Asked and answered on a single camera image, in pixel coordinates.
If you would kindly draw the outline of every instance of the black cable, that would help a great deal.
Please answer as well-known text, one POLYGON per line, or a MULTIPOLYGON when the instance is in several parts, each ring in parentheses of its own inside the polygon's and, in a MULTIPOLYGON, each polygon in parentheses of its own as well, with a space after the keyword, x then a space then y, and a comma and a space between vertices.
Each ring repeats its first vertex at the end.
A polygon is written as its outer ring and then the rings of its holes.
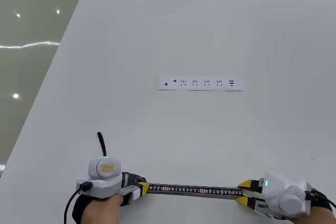
POLYGON ((328 199, 324 194, 320 194, 320 192, 317 190, 306 191, 306 199, 307 200, 314 200, 314 199, 324 200, 324 201, 327 201, 329 204, 331 204, 336 209, 336 204, 332 202, 330 199, 328 199))
POLYGON ((82 188, 78 188, 73 193, 73 195, 71 195, 71 197, 70 197, 70 199, 69 199, 69 201, 67 203, 67 206, 65 207, 65 210, 64 210, 64 224, 67 224, 67 214, 68 214, 70 203, 72 202, 72 200, 74 199, 74 197, 76 196, 76 194, 79 193, 80 191, 82 191, 82 188))
POLYGON ((321 196, 321 195, 317 195, 317 194, 315 194, 314 195, 314 198, 319 198, 319 199, 321 199, 321 200, 325 200, 325 201, 327 201, 328 203, 330 203, 335 209, 336 209, 336 205, 335 205, 335 203, 334 202, 332 202, 330 199, 328 199, 327 197, 323 197, 323 196, 321 196))
POLYGON ((107 157, 103 135, 101 134, 101 132, 98 132, 97 135, 98 135, 99 143, 100 143, 100 146, 101 146, 101 150, 103 151, 103 156, 107 157))
POLYGON ((74 197, 80 192, 80 191, 88 191, 92 188, 93 183, 92 182, 84 182, 82 184, 79 185, 79 188, 71 195, 70 199, 68 200, 68 203, 65 207, 64 210, 64 224, 67 224, 67 214, 68 214, 68 210, 70 207, 70 204, 72 202, 72 200, 74 199, 74 197))

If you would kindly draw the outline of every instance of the white table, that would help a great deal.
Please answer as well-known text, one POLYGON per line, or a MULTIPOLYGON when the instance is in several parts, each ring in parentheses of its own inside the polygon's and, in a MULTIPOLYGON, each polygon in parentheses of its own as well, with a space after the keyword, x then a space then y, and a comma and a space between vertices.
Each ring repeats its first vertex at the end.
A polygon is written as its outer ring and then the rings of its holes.
MULTIPOLYGON (((1 223, 61 223, 101 149, 150 182, 278 170, 336 200, 336 0, 80 0, 0 179, 1 223), (161 75, 243 92, 158 91, 161 75)), ((270 223, 233 200, 148 195, 121 223, 270 223)))

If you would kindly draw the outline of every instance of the measuring tape blade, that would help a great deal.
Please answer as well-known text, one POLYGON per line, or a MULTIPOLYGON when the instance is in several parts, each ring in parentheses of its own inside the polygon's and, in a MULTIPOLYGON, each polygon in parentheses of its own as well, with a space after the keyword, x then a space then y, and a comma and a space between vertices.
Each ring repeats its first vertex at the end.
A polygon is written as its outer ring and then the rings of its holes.
POLYGON ((237 197, 242 197, 243 191, 237 187, 149 184, 147 194, 166 194, 219 199, 235 199, 237 197))

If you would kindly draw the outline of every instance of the floor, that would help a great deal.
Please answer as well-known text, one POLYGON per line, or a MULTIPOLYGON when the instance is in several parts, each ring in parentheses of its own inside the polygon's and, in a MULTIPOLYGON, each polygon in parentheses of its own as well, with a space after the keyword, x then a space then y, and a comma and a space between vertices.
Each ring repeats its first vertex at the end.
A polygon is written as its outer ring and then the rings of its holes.
POLYGON ((6 164, 78 0, 0 3, 0 164, 6 164))

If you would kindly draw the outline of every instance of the white power strip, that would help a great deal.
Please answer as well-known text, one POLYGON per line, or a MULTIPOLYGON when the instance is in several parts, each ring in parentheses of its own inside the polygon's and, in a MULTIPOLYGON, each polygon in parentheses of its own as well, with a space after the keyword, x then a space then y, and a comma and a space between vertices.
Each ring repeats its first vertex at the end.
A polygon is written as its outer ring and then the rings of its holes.
POLYGON ((159 90, 243 91, 242 78, 228 77, 159 77, 159 90))

